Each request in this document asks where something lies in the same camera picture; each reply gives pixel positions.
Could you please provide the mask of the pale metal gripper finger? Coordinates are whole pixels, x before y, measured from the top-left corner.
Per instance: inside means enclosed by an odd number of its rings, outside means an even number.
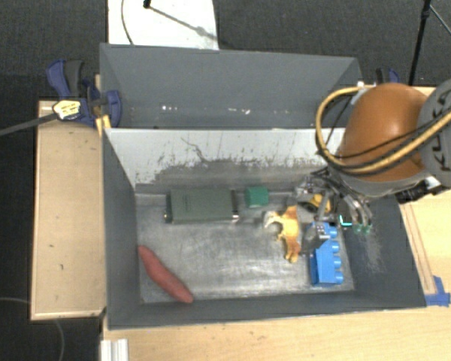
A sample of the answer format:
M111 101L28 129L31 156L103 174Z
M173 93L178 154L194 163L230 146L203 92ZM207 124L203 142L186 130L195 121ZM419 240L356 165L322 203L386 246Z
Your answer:
M306 256L311 254L315 249L321 247L324 241L330 239L330 235L326 231L324 223L310 223L305 227L302 237L301 252Z
M299 205L317 206L316 193L310 187L296 186L294 196Z

